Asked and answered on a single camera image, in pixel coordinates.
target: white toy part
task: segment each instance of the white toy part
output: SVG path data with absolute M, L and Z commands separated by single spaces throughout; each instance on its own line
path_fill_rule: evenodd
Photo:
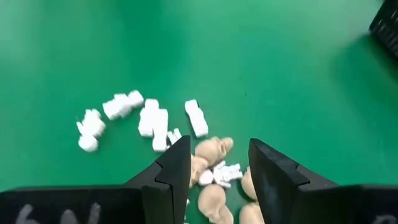
M 130 106 L 133 108 L 137 108 L 144 104 L 144 97 L 142 97 L 138 90 L 131 91 L 127 97 L 129 99 Z
M 94 152 L 98 148 L 98 141 L 93 136 L 80 136 L 78 143 L 86 152 Z
M 114 95 L 114 101 L 119 105 L 118 116 L 125 118 L 131 112 L 129 98 L 124 93 L 117 93 Z
M 139 113 L 140 120 L 138 123 L 138 131 L 142 137 L 153 137 L 154 127 L 152 125 L 155 111 L 147 108 L 143 108 Z
M 167 132 L 167 137 L 170 140 L 170 143 L 173 145 L 182 137 L 182 135 L 180 133 L 180 130 L 178 128 L 175 128 L 173 131 Z
M 206 185 L 213 183 L 213 180 L 214 180 L 214 176 L 213 176 L 212 171 L 207 169 L 200 174 L 198 183 L 201 186 L 206 186 Z
M 79 129 L 80 134 L 100 137 L 105 130 L 105 123 L 100 119 L 96 120 L 83 120 L 83 122 L 76 122 L 77 128 Z
M 186 101 L 185 111 L 189 115 L 195 136 L 197 138 L 206 136 L 208 134 L 208 125 L 202 110 L 198 106 L 198 102 L 196 100 Z
M 240 164 L 226 166 L 225 161 L 221 161 L 213 168 L 213 175 L 216 184 L 230 188 L 231 184 L 229 181 L 243 178 L 243 173 L 240 171 L 240 168 Z
M 159 109 L 159 102 L 156 99 L 148 98 L 145 100 L 145 108 Z
M 170 140 L 170 143 L 173 145 L 174 143 L 177 142 L 177 137 L 174 135 L 172 131 L 167 131 L 167 137 Z
M 86 110 L 82 122 L 76 122 L 81 135 L 100 137 L 105 130 L 105 123 L 100 119 L 101 114 L 96 109 Z
M 214 166 L 213 170 L 217 170 L 222 168 L 223 166 L 225 166 L 225 161 L 221 161 L 220 163 L 218 163 L 217 165 Z
M 177 138 L 177 140 L 179 140 L 180 138 L 182 138 L 181 132 L 180 132 L 180 130 L 179 130 L 178 128 L 175 128 L 175 129 L 173 130 L 173 132 L 174 132 L 174 136 Z
M 152 138 L 154 136 L 154 119 L 158 109 L 159 102 L 156 99 L 146 99 L 145 107 L 139 113 L 138 131 L 142 137 Z
M 87 109 L 85 113 L 85 119 L 91 119 L 91 118 L 101 119 L 101 113 L 96 109 L 91 109 L 91 110 Z
M 119 112 L 122 110 L 122 105 L 116 100 L 111 100 L 102 104 L 105 115 L 110 119 L 114 120 L 119 116 Z
M 152 147 L 154 151 L 164 152 L 167 149 L 167 126 L 169 124 L 169 114 L 166 109 L 158 109 L 154 114 L 154 140 Z

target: black plastic bin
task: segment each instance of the black plastic bin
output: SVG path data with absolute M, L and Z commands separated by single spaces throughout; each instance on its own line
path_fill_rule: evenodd
M 398 0 L 384 1 L 369 30 L 398 59 Z

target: plastic toy piece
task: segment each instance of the plastic toy piece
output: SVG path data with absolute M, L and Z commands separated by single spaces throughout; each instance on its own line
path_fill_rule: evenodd
M 220 208 L 220 217 L 221 219 L 216 222 L 216 224 L 233 224 L 234 217 L 231 211 L 228 209 L 226 205 Z
M 239 224 L 265 224 L 258 203 L 249 203 L 241 209 Z
M 185 111 L 190 118 L 195 136 L 197 138 L 206 136 L 208 134 L 209 127 L 202 110 L 198 106 L 198 102 L 196 100 L 186 101 Z
M 231 172 L 239 172 L 239 170 L 241 170 L 241 165 L 240 164 L 234 164 L 234 165 L 228 166 L 228 169 Z
M 214 180 L 215 180 L 216 184 L 218 184 L 224 188 L 227 188 L 227 189 L 231 188 L 231 184 L 228 183 L 227 181 L 224 181 L 223 177 L 218 174 L 214 174 Z
M 112 121 L 119 116 L 119 111 L 121 110 L 122 106 L 117 101 L 111 100 L 103 103 L 102 107 L 104 109 L 105 115 Z
M 125 118 L 131 112 L 131 105 L 129 98 L 124 93 L 118 93 L 114 95 L 114 101 L 120 106 L 118 111 L 118 116 Z
M 144 104 L 144 97 L 138 92 L 138 90 L 133 90 L 127 97 L 132 108 L 137 108 Z
M 169 114 L 166 109 L 156 110 L 154 113 L 154 139 L 152 147 L 156 152 L 167 150 L 167 126 L 169 123 Z
M 198 156 L 193 156 L 191 158 L 191 181 L 189 187 L 192 187 L 198 182 L 200 174 L 205 171 L 208 166 L 209 164 L 204 158 Z
M 94 152 L 98 148 L 98 141 L 93 136 L 80 136 L 78 143 L 86 152 Z
M 201 186 L 206 186 L 213 183 L 213 181 L 214 181 L 213 173 L 211 170 L 207 169 L 200 174 L 198 184 Z
M 126 117 L 133 108 L 137 108 L 144 103 L 144 98 L 137 91 L 133 90 L 127 96 L 124 93 L 117 93 L 111 101 L 103 103 L 106 116 L 110 120 L 118 117 Z
M 159 102 L 156 99 L 148 98 L 145 101 L 145 108 L 147 108 L 147 109 L 159 109 Z
M 96 109 L 87 109 L 85 119 L 101 119 L 101 113 Z
M 179 140 L 182 137 L 181 132 L 180 132 L 180 130 L 178 128 L 175 128 L 173 130 L 173 132 L 174 132 L 174 135 L 177 138 L 177 140 Z
M 207 185 L 199 194 L 198 208 L 210 223 L 233 224 L 233 216 L 225 206 L 226 195 L 222 187 Z
M 180 133 L 180 130 L 178 128 L 175 128 L 173 131 L 168 131 L 167 132 L 167 137 L 170 140 L 171 144 L 174 144 L 176 141 L 178 141 L 182 136 Z
M 222 168 L 223 166 L 225 166 L 225 161 L 221 161 L 219 162 L 217 165 L 215 165 L 213 167 L 213 171 Z
M 209 166 L 221 161 L 233 147 L 232 138 L 213 137 L 200 142 L 195 148 L 195 155 L 205 158 Z
M 229 182 L 231 180 L 237 180 L 237 179 L 242 179 L 243 178 L 243 173 L 240 171 L 235 171 L 235 172 L 229 172 L 229 174 L 224 177 L 224 180 Z
M 154 136 L 154 119 L 157 110 L 159 110 L 159 102 L 155 99 L 146 99 L 145 107 L 139 113 L 138 131 L 142 137 Z
M 174 144 L 178 140 L 172 131 L 167 131 L 167 137 L 170 140 L 171 144 Z
M 101 114 L 96 109 L 86 110 L 82 122 L 76 122 L 81 135 L 100 137 L 105 130 L 105 123 L 101 120 Z
M 249 196 L 251 199 L 257 200 L 256 191 L 254 190 L 253 181 L 251 179 L 250 167 L 248 167 L 248 169 L 244 173 L 241 184 L 244 193 L 246 193 L 246 195 Z

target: beige doll head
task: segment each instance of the beige doll head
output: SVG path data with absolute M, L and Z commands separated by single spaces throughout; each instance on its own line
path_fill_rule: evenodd
M 207 169 L 209 163 L 206 159 L 192 156 L 191 157 L 191 180 L 189 182 L 189 187 L 192 187 L 198 182 L 200 174 Z
M 217 223 L 217 224 L 233 224 L 234 223 L 234 217 L 226 205 L 224 205 L 220 208 L 220 219 L 214 220 L 214 223 Z
M 253 181 L 251 179 L 250 167 L 244 173 L 242 180 L 242 189 L 247 196 L 249 196 L 253 200 L 257 200 L 256 191 L 254 190 Z
M 200 192 L 198 208 L 210 222 L 215 223 L 221 220 L 221 216 L 226 213 L 225 208 L 223 208 L 225 207 L 225 201 L 226 196 L 224 189 L 217 184 L 210 184 Z
M 218 137 L 213 137 L 200 142 L 195 148 L 195 155 L 206 159 L 209 166 L 212 166 L 225 157 L 233 144 L 232 138 L 219 139 Z
M 239 214 L 239 224 L 265 224 L 258 203 L 245 205 Z

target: green surface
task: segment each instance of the green surface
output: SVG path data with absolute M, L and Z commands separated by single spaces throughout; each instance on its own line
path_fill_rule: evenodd
M 259 138 L 339 184 L 398 184 L 398 73 L 368 37 L 381 3 L 0 1 L 0 189 L 120 184 L 149 165 L 139 111 L 106 120 L 97 153 L 77 145 L 76 117 L 133 89 L 183 134 L 196 98 L 210 136 L 235 139 L 228 163 L 246 167 Z

